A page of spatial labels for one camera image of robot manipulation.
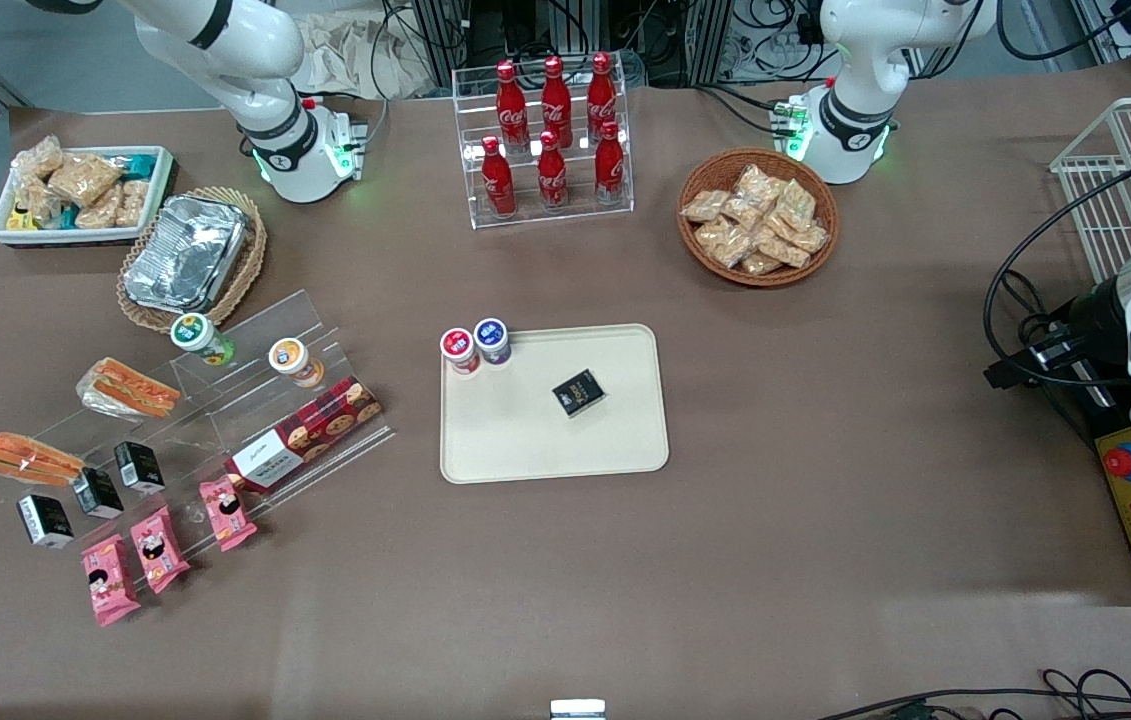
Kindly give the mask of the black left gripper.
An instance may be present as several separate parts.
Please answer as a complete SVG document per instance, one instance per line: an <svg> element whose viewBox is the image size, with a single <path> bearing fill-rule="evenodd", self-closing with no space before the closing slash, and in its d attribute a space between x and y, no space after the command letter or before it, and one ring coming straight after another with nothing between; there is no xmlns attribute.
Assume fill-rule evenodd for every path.
<svg viewBox="0 0 1131 720"><path fill-rule="evenodd" d="M1097 283L1067 302L1063 320L1073 348L1068 381L1085 387L1131 387L1124 318L1117 278ZM1041 365L1030 357L1008 357L986 366L984 379L994 389L1039 387L1039 372Z"/></svg>

